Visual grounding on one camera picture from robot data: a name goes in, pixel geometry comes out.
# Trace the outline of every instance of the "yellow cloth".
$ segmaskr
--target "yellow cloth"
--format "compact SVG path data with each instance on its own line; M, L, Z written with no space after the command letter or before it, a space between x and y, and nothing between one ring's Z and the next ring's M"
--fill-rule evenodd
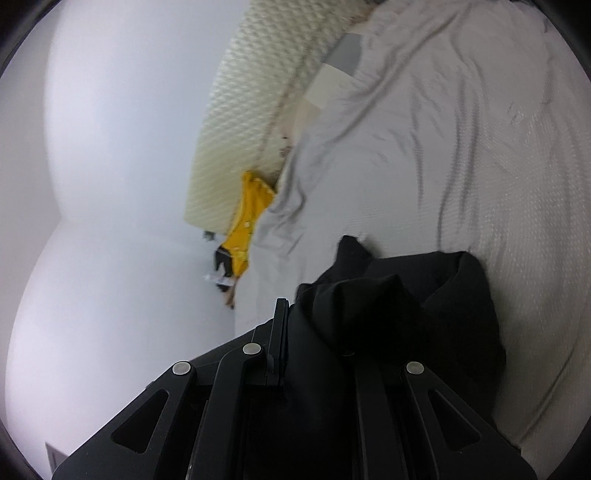
M222 243L232 257L232 271L240 277L248 268L248 246L251 243L255 222L271 202L275 192L252 172L242 174L242 197L234 216L230 233Z

